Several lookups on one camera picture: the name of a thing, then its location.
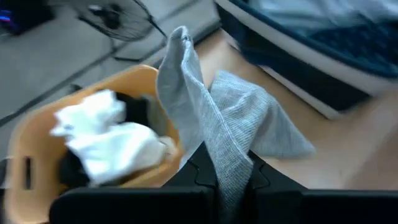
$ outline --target fan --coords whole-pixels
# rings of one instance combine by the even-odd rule
[[[140,0],[74,0],[72,7],[78,18],[107,35],[111,41],[111,53],[116,60],[140,62],[161,49],[167,40],[166,34]],[[161,43],[141,58],[117,57],[115,39],[125,42],[138,41],[150,34],[153,28],[162,35]]]

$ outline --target gray cloth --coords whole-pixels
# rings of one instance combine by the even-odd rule
[[[220,72],[210,91],[188,30],[177,28],[159,69],[157,94],[186,152],[205,142],[219,183],[220,217],[229,223],[251,175],[250,149],[259,156],[293,158],[314,148],[263,88]]]

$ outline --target laundry basket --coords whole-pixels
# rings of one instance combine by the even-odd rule
[[[11,188],[6,192],[5,201],[9,218],[16,223],[48,222],[50,206],[63,190],[58,181],[57,164],[66,147],[63,138],[49,135],[56,124],[54,112],[78,104],[84,97],[104,88],[132,97],[140,97],[143,93],[157,97],[156,76],[156,69],[140,65],[30,112],[15,128],[9,145],[13,156],[8,173]],[[170,120],[167,135],[178,145],[171,160],[138,172],[120,187],[161,187],[178,171],[183,150]]]

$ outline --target black object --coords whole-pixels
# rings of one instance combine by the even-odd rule
[[[236,223],[382,223],[395,220],[396,191],[309,190],[254,153]],[[202,144],[160,189],[76,189],[50,209],[50,223],[217,223],[217,181]]]
[[[126,104],[126,119],[123,122],[134,122],[149,126],[148,107],[149,102],[143,98],[135,99],[127,94],[116,92],[116,99]]]
[[[0,25],[18,35],[54,18],[44,0],[1,0]]]
[[[149,10],[140,0],[85,0],[73,1],[78,18],[107,35],[111,41],[111,52],[116,60],[140,62],[160,50],[166,44],[167,36],[156,24]],[[126,42],[147,37],[153,28],[162,34],[162,41],[141,58],[117,57],[119,48],[114,39]]]
[[[68,190],[87,186],[90,182],[80,159],[69,149],[58,164],[58,177],[60,183],[66,185]]]

